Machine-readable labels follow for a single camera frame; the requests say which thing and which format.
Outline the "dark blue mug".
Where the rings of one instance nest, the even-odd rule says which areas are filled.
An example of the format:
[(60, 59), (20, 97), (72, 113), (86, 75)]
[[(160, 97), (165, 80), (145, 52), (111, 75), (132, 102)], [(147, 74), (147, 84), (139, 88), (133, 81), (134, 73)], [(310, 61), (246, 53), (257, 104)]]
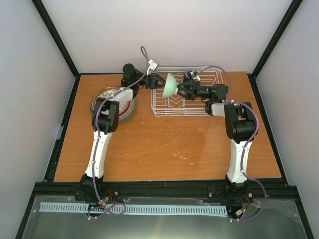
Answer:
[(183, 82), (185, 83), (192, 80), (195, 80), (196, 82), (200, 81), (199, 74), (195, 70), (187, 70), (184, 74)]

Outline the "mint green bowl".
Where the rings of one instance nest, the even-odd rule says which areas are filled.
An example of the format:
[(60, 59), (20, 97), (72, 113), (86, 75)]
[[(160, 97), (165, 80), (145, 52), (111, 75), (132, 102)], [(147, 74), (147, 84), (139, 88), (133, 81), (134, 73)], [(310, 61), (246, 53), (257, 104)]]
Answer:
[(169, 98), (178, 92), (177, 81), (173, 74), (168, 73), (165, 86), (162, 92), (162, 98)]

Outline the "floral patterned bowl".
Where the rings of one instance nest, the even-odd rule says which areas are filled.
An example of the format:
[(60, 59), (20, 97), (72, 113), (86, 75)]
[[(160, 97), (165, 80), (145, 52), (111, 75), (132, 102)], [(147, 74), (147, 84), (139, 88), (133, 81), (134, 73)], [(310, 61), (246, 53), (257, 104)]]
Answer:
[[(120, 90), (119, 86), (109, 86), (98, 91), (93, 97), (90, 103), (90, 112), (91, 115), (94, 114), (95, 104), (98, 98), (108, 98), (113, 96), (117, 91)], [(127, 120), (135, 111), (137, 106), (136, 99), (129, 100), (129, 93), (121, 93), (115, 96), (115, 101), (118, 101), (119, 104), (119, 121)]]

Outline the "red and teal plate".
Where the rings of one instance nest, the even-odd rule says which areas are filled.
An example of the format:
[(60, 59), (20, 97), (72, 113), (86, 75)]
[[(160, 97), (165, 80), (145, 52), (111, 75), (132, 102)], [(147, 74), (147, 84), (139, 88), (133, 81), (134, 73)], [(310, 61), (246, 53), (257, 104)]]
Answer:
[(132, 106), (131, 101), (127, 101), (126, 103), (121, 105), (120, 108), (119, 108), (119, 117), (124, 116), (129, 111), (131, 106)]

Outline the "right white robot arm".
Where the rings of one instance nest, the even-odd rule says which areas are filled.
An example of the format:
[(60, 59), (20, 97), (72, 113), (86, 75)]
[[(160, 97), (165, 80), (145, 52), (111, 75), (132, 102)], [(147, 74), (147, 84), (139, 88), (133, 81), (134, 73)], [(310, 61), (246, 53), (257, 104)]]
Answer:
[(244, 184), (247, 181), (247, 162), (252, 140), (259, 130), (259, 121), (249, 102), (228, 102), (228, 86), (215, 84), (201, 85), (189, 80), (178, 84), (176, 93), (186, 100), (200, 97), (205, 101), (205, 112), (225, 119), (225, 129), (231, 141), (230, 167), (226, 180), (229, 186)]

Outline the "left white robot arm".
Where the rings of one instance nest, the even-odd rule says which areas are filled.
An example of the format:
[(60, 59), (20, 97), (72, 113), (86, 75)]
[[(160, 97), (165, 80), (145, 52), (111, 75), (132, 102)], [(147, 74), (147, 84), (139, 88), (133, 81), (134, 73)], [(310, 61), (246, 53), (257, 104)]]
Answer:
[(159, 82), (165, 80), (155, 74), (158, 63), (149, 60), (146, 71), (141, 73), (133, 64), (123, 66), (121, 86), (106, 98), (97, 98), (92, 115), (93, 145), (88, 166), (81, 178), (81, 184), (86, 194), (92, 200), (103, 197), (104, 188), (101, 186), (104, 177), (104, 162), (109, 142), (118, 128), (120, 121), (120, 106), (131, 103), (137, 96), (139, 87), (146, 89), (160, 88)]

